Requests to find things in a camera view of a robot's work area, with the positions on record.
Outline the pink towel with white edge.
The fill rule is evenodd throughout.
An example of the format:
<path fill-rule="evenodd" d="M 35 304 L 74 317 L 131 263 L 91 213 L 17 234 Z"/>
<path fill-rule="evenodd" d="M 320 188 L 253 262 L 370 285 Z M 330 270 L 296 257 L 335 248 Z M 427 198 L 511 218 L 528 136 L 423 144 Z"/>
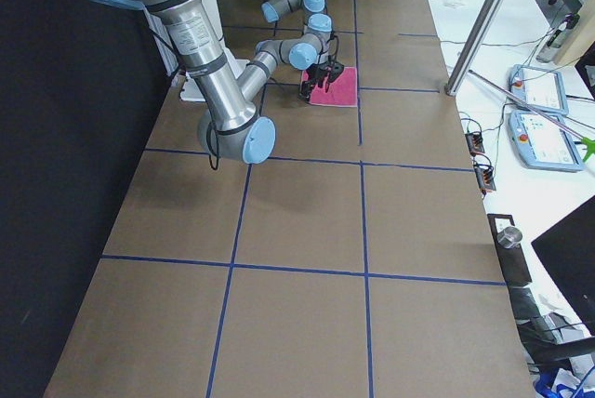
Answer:
<path fill-rule="evenodd" d="M 307 102 L 315 106 L 356 107 L 357 69 L 346 67 L 338 79 L 330 84 L 328 91 L 325 91 L 325 86 L 316 86 Z"/>

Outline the orange black connector board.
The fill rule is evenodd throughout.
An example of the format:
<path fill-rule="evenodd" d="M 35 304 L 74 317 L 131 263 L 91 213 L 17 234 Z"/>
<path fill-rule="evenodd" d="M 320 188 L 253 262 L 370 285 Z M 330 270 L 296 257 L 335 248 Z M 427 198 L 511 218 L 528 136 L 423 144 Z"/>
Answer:
<path fill-rule="evenodd" d="M 474 173 L 481 193 L 496 191 L 494 167 L 489 164 L 473 164 Z"/>
<path fill-rule="evenodd" d="M 485 154 L 483 133 L 481 131 L 468 132 L 465 134 L 465 139 L 471 156 Z"/>

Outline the far teach pendant tablet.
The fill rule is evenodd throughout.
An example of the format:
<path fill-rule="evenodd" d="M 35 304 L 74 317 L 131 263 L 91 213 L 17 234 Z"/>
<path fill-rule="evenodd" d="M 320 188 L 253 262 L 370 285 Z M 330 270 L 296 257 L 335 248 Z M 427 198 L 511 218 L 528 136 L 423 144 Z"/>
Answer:
<path fill-rule="evenodd" d="M 515 64 L 509 72 L 509 91 L 540 111 L 569 113 L 562 74 L 558 71 Z"/>

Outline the teach pendant tablet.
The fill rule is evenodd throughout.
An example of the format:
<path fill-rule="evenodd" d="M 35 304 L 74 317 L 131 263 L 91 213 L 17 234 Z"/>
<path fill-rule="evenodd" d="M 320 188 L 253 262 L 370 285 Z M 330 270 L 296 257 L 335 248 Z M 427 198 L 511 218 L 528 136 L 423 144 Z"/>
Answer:
<path fill-rule="evenodd" d="M 585 168 L 573 137 L 545 117 L 515 110 L 508 121 L 512 147 L 530 169 L 576 173 Z"/>
<path fill-rule="evenodd" d="M 569 113 L 562 74 L 558 71 L 515 64 L 509 72 L 509 91 L 540 111 Z"/>

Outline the near teach pendant tablet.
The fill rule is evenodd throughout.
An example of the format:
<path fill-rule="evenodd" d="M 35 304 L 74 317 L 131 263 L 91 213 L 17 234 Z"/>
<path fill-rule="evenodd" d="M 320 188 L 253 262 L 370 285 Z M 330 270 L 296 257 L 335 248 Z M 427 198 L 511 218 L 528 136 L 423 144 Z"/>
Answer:
<path fill-rule="evenodd" d="M 585 168 L 573 137 L 545 117 L 515 110 L 508 121 L 512 147 L 530 169 L 576 173 Z"/>

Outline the black plate with metal knob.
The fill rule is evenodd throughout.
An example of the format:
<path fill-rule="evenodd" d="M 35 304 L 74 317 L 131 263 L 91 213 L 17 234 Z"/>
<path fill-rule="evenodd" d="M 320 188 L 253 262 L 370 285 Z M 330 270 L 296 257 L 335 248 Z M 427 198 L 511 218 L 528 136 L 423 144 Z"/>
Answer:
<path fill-rule="evenodd" d="M 532 277 L 522 252 L 522 233 L 512 215 L 490 213 L 487 219 L 507 285 L 518 288 L 530 285 Z"/>

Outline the black monitor corner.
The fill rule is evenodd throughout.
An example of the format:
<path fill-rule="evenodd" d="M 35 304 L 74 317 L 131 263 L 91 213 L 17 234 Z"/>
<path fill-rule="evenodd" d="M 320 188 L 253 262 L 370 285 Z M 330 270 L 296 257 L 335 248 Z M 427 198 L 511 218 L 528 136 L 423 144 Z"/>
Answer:
<path fill-rule="evenodd" d="M 539 235 L 532 247 L 580 321 L 594 334 L 594 197 Z"/>

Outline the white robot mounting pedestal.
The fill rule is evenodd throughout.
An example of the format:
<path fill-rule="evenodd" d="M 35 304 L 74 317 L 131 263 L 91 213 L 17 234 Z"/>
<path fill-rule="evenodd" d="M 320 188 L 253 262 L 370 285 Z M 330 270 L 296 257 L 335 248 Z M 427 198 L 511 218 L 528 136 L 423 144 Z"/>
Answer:
<path fill-rule="evenodd" d="M 147 7 L 161 19 L 186 65 L 183 100 L 226 107 L 251 100 L 237 81 L 241 67 L 226 48 L 217 0 L 157 0 Z"/>

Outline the aluminium frame post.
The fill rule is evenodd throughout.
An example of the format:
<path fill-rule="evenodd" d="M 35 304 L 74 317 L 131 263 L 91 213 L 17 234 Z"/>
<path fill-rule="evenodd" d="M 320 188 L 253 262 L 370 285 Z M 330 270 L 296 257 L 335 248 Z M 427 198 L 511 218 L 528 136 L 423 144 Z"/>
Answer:
<path fill-rule="evenodd" d="M 456 96 L 466 75 L 471 69 L 471 65 L 483 44 L 484 37 L 495 19 L 503 1 L 504 0 L 484 0 L 480 12 L 469 32 L 465 45 L 456 61 L 454 70 L 444 87 L 445 93 L 448 96 Z"/>

